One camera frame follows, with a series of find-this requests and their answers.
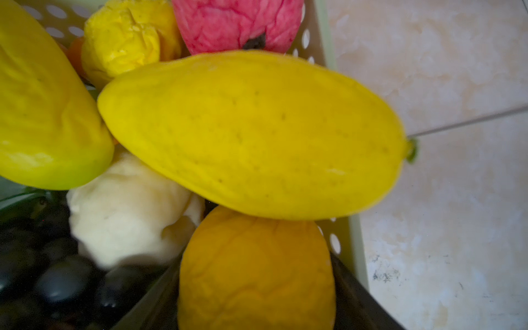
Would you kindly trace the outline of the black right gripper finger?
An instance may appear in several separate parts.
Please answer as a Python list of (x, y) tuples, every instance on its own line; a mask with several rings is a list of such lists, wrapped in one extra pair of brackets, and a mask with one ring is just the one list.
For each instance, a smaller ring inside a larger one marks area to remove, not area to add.
[(405, 330), (331, 253), (335, 280), (335, 330)]

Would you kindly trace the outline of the orange yellow orange fruit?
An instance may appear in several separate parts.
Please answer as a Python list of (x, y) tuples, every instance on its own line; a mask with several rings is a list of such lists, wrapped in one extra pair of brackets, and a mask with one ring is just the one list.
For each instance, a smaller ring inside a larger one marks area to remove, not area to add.
[(180, 266), (180, 329), (332, 329), (331, 254), (313, 221), (213, 209)]

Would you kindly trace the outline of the light green plastic basket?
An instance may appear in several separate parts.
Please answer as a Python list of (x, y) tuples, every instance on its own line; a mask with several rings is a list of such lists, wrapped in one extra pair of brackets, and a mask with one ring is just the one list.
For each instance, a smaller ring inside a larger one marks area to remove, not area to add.
[[(103, 1), (20, 1), (48, 33), (68, 46), (79, 34), (85, 20), (97, 11)], [(329, 35), (326, 6), (322, 1), (306, 1), (302, 11), (301, 30), (291, 52), (312, 63), (336, 68)], [(319, 221), (329, 248), (368, 291), (368, 276), (360, 220), (353, 215), (337, 220)], [(138, 304), (117, 325), (116, 329), (177, 329), (176, 312)]]

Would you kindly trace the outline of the black grape bunch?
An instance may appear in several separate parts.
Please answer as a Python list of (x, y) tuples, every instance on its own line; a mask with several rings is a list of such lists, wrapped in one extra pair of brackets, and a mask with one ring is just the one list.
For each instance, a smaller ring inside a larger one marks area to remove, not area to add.
[(112, 329), (165, 271), (102, 270), (70, 235), (65, 206), (1, 218), (2, 329)]

